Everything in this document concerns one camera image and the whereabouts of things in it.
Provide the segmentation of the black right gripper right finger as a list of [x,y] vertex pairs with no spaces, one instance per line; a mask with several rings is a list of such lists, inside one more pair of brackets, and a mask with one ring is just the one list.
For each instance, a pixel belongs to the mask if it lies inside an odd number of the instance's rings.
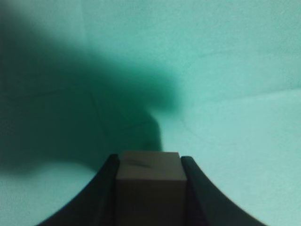
[[181,157],[187,176],[185,226],[263,226],[225,196],[191,156]]

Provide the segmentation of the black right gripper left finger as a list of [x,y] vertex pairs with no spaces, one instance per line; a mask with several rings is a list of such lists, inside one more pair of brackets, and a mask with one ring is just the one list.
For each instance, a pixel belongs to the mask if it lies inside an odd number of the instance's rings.
[[111,154],[93,179],[40,226],[114,226],[115,181],[120,160]]

